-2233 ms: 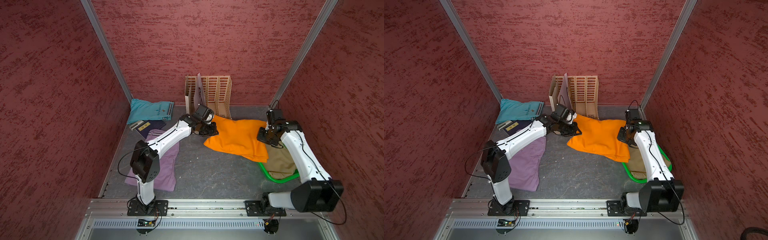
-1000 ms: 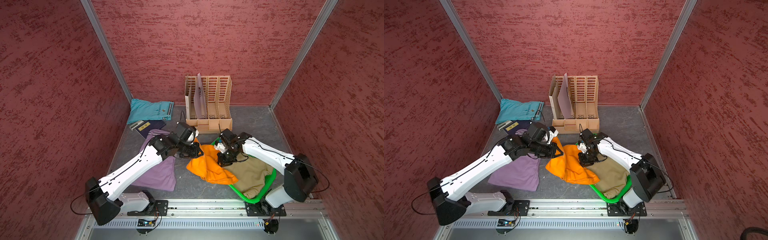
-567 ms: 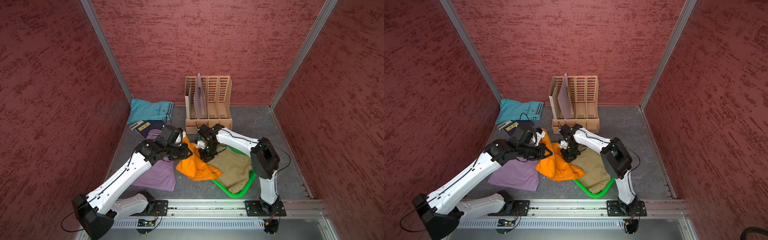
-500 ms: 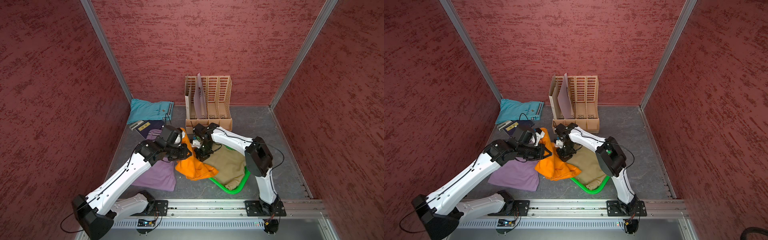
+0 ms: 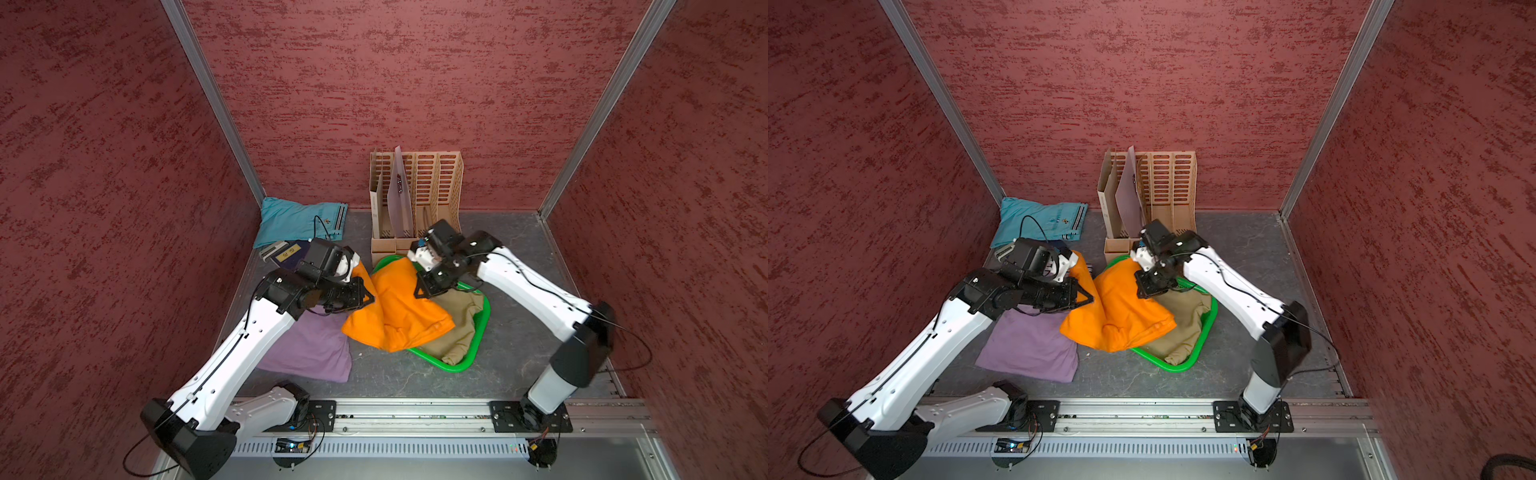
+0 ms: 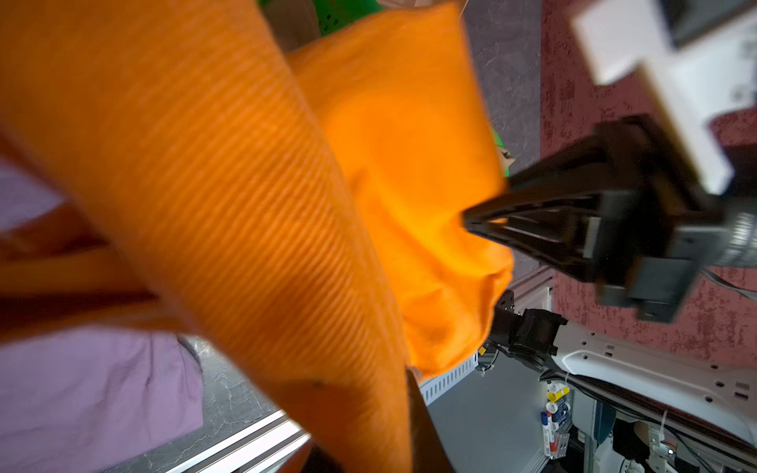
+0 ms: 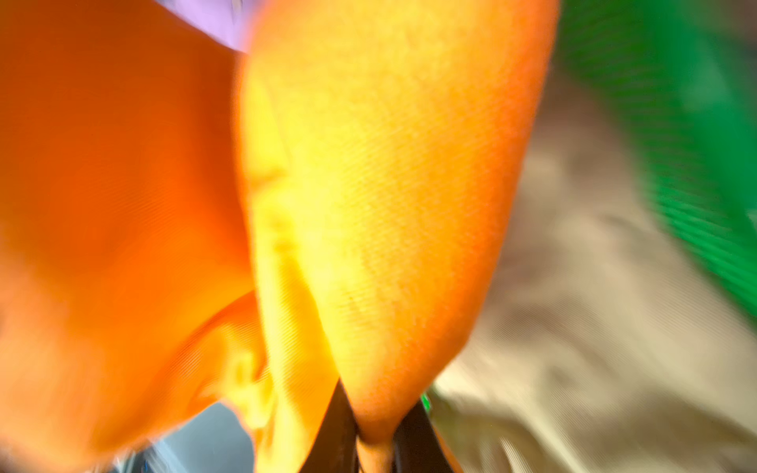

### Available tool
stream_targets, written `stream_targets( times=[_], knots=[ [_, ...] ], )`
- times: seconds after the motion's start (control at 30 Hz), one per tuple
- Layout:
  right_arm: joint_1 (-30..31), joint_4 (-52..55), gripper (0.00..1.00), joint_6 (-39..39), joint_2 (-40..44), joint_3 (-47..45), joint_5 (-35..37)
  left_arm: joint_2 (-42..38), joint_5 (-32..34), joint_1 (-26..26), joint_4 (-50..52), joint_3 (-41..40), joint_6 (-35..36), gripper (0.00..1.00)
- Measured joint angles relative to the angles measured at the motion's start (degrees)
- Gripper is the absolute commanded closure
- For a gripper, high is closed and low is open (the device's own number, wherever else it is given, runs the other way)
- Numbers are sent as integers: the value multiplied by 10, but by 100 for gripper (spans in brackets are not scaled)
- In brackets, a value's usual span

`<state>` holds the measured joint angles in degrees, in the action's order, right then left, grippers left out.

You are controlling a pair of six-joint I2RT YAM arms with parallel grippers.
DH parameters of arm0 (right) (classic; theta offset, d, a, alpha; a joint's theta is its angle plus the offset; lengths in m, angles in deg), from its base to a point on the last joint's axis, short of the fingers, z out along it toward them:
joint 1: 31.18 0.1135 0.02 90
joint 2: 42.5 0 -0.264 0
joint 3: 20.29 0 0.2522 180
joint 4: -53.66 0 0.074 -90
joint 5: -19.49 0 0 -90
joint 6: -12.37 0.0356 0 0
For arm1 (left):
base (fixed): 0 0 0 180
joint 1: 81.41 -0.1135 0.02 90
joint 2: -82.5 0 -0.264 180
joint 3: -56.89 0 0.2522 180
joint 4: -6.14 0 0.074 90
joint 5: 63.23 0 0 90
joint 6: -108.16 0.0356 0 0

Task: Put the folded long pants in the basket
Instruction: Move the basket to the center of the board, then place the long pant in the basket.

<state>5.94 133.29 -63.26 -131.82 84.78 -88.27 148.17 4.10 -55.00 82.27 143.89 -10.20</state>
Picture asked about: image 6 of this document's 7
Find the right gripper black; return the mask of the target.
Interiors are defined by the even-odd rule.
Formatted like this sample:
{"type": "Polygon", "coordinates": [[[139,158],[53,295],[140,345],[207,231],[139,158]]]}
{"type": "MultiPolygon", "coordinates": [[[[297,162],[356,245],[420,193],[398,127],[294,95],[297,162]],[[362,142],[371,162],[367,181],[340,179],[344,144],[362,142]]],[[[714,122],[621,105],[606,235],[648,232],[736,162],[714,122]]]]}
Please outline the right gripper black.
{"type": "MultiPolygon", "coordinates": [[[[620,229],[611,242],[597,299],[632,307],[642,321],[671,323],[710,266],[756,265],[756,146],[727,145],[735,177],[722,194],[705,191],[693,167],[648,115],[603,122],[589,136],[508,182],[506,201],[552,201],[609,189],[613,177],[630,192],[629,209],[615,210],[620,229]]],[[[572,278],[597,276],[593,258],[597,215],[558,205],[462,214],[467,232],[508,246],[572,278]]]]}

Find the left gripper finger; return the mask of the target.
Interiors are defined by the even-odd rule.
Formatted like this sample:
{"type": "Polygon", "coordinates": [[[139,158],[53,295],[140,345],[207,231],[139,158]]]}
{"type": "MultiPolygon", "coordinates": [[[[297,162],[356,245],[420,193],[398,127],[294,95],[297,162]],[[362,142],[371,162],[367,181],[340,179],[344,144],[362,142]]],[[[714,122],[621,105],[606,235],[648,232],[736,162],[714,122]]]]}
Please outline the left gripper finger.
{"type": "Polygon", "coordinates": [[[453,472],[420,391],[416,372],[406,369],[413,472],[453,472]]]}

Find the orange cloth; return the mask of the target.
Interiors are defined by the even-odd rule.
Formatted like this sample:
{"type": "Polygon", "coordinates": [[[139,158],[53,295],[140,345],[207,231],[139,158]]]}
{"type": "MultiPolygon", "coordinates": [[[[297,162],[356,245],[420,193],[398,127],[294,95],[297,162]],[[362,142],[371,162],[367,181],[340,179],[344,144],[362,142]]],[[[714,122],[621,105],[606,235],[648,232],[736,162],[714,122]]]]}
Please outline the orange cloth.
{"type": "Polygon", "coordinates": [[[462,211],[505,183],[347,179],[253,1],[5,1],[1,149],[62,192],[153,309],[224,353],[311,442],[289,472],[413,472],[406,369],[489,333],[506,248],[462,211]]]}

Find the purple shorts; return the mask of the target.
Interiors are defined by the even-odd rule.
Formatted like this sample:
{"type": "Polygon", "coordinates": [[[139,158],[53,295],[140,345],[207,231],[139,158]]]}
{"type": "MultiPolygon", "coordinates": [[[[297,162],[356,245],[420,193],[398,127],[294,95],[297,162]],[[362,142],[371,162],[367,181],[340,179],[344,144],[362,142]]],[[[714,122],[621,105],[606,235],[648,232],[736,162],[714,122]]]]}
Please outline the purple shorts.
{"type": "Polygon", "coordinates": [[[201,368],[174,334],[93,321],[155,305],[60,195],[2,163],[3,471],[99,472],[201,428],[201,368]]]}

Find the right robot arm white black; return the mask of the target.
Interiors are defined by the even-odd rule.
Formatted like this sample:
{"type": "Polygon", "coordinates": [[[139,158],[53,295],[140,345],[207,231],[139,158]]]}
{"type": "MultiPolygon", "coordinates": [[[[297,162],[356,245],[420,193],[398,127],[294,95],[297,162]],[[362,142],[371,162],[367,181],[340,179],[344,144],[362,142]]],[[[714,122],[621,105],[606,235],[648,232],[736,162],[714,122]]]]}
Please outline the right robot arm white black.
{"type": "MultiPolygon", "coordinates": [[[[756,264],[756,149],[731,146],[740,175],[713,195],[645,115],[597,125],[464,211],[467,232],[583,283],[641,321],[676,319],[714,267],[756,264]]],[[[504,355],[678,437],[707,471],[756,468],[756,374],[615,341],[562,315],[496,305],[504,355]]]]}

